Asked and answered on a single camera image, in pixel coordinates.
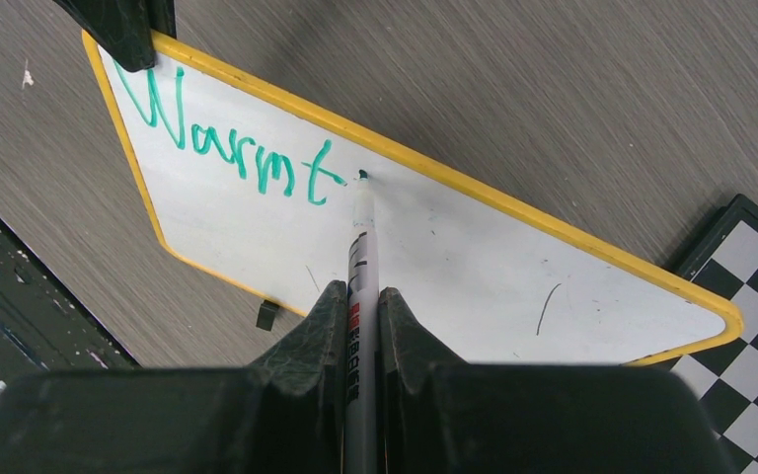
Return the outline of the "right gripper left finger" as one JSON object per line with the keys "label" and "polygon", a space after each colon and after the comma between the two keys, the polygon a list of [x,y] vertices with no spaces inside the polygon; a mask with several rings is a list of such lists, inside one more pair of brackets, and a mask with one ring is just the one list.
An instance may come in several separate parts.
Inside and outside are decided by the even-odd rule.
{"label": "right gripper left finger", "polygon": [[0,473],[337,473],[346,289],[241,367],[48,371],[0,395]]}

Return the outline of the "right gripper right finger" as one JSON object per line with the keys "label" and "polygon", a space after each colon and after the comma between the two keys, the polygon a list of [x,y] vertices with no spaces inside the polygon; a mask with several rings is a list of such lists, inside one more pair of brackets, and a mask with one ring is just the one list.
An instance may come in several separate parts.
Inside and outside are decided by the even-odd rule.
{"label": "right gripper right finger", "polygon": [[620,365],[481,364],[378,301],[388,473],[728,473],[685,382]]}

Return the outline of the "yellow framed whiteboard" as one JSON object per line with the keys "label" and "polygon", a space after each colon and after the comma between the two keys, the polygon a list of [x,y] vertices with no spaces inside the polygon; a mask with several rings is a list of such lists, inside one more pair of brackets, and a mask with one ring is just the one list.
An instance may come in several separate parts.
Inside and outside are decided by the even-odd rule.
{"label": "yellow framed whiteboard", "polygon": [[728,300],[178,40],[140,72],[83,43],[161,246],[291,311],[346,278],[365,171],[380,286],[466,360],[647,364],[742,331]]}

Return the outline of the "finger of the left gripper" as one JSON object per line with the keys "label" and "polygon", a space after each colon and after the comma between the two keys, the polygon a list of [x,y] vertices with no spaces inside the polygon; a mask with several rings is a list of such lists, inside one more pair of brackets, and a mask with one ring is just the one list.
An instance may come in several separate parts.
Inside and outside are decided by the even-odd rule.
{"label": "finger of the left gripper", "polygon": [[174,0],[54,0],[123,69],[156,65],[152,34],[176,37]]}

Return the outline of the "green whiteboard marker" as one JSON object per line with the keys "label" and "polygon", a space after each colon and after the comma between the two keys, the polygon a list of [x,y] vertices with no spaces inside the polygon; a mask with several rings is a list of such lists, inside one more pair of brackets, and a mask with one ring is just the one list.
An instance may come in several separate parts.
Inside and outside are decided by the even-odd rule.
{"label": "green whiteboard marker", "polygon": [[375,473],[377,457],[378,245],[374,197],[358,172],[348,251],[344,473]]}

